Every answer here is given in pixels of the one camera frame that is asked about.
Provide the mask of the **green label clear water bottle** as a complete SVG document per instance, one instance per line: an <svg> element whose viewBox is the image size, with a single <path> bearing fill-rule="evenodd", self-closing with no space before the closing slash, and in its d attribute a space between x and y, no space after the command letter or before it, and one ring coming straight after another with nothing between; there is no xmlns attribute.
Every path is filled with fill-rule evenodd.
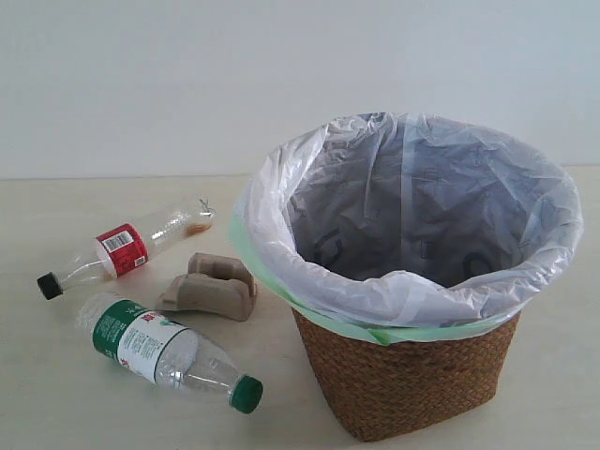
<svg viewBox="0 0 600 450"><path fill-rule="evenodd" d="M238 370L210 338L119 294L101 292L87 300L76 327L96 352L160 388L216 396L245 414L262 399L262 382Z"/></svg>

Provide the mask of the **red label clear plastic bottle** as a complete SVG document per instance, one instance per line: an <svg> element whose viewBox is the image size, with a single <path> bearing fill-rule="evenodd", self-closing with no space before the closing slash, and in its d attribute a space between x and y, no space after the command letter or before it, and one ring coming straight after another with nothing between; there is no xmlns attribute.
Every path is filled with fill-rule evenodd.
<svg viewBox="0 0 600 450"><path fill-rule="evenodd" d="M149 263L175 244L210 229L215 210L202 198L169 205L94 237L71 262L37 279L52 300L66 291L120 278Z"/></svg>

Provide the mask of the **white and green bin liner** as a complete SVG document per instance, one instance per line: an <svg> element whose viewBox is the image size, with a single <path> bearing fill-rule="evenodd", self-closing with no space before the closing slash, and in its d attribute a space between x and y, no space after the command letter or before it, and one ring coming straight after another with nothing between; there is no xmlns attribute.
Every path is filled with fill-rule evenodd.
<svg viewBox="0 0 600 450"><path fill-rule="evenodd" d="M484 335L571 263L573 179L499 131L335 119L272 152L232 215L247 269L311 322L390 345Z"/></svg>

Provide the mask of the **woven wicker waste basket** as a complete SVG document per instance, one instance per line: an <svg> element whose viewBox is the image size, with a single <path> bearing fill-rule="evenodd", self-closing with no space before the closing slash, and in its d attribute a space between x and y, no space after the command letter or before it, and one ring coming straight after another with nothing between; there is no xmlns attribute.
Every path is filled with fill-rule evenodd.
<svg viewBox="0 0 600 450"><path fill-rule="evenodd" d="M519 321L480 337L381 346L300 313L294 319L330 410L361 442L427 428L492 400Z"/></svg>

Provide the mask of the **beige moulded pulp cardboard piece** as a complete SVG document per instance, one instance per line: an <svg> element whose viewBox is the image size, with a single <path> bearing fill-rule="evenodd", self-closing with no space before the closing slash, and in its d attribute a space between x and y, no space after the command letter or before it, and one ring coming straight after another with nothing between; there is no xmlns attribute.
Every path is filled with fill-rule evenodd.
<svg viewBox="0 0 600 450"><path fill-rule="evenodd" d="M187 272L158 298L156 309L200 311L244 322L256 298L254 277L239 259L198 252L188 261Z"/></svg>

